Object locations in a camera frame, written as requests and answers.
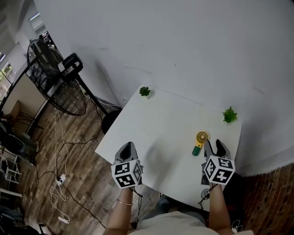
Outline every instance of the yellow and green tool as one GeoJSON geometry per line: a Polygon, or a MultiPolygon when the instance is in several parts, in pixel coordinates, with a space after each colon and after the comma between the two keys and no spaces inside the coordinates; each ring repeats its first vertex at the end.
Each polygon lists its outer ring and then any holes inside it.
{"type": "Polygon", "coordinates": [[[196,146],[193,149],[192,154],[198,156],[202,146],[205,144],[206,140],[209,140],[209,136],[205,131],[200,131],[196,135],[196,146]]]}

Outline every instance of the black fan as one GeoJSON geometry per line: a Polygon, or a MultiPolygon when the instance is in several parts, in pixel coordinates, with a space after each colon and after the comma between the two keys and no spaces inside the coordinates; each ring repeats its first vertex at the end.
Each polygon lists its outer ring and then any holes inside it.
{"type": "Polygon", "coordinates": [[[43,39],[33,40],[28,46],[27,62],[30,79],[40,93],[57,109],[70,115],[83,115],[87,104],[81,85],[90,98],[106,114],[102,122],[102,131],[106,133],[120,111],[107,113],[97,98],[80,78],[78,72],[83,63],[73,53],[64,60],[55,47],[45,43],[43,39]]]}

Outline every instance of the green plant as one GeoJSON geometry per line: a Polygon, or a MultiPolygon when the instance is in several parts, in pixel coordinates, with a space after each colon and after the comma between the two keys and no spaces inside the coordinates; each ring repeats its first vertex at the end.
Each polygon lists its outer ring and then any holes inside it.
{"type": "Polygon", "coordinates": [[[143,87],[141,87],[141,89],[140,89],[140,94],[141,94],[142,96],[148,96],[149,93],[150,93],[149,87],[147,87],[147,86],[143,86],[143,87]]]}
{"type": "Polygon", "coordinates": [[[234,113],[232,106],[230,106],[229,109],[226,109],[226,111],[223,112],[223,114],[224,114],[224,122],[226,123],[231,123],[237,120],[237,114],[234,113]]]}

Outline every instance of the fan base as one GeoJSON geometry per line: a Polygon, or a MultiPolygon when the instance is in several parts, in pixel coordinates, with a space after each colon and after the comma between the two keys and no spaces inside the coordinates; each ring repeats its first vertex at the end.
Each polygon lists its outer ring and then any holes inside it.
{"type": "Polygon", "coordinates": [[[107,114],[102,120],[101,129],[104,134],[109,130],[121,111],[115,110],[107,114]]]}

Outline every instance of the white shirt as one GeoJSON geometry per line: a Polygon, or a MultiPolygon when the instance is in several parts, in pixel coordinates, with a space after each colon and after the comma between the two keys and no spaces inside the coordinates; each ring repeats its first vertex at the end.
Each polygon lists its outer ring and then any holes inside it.
{"type": "MultiPolygon", "coordinates": [[[[218,235],[199,219],[175,211],[142,220],[132,235],[218,235]]],[[[253,235],[243,231],[238,235],[253,235]]]]}

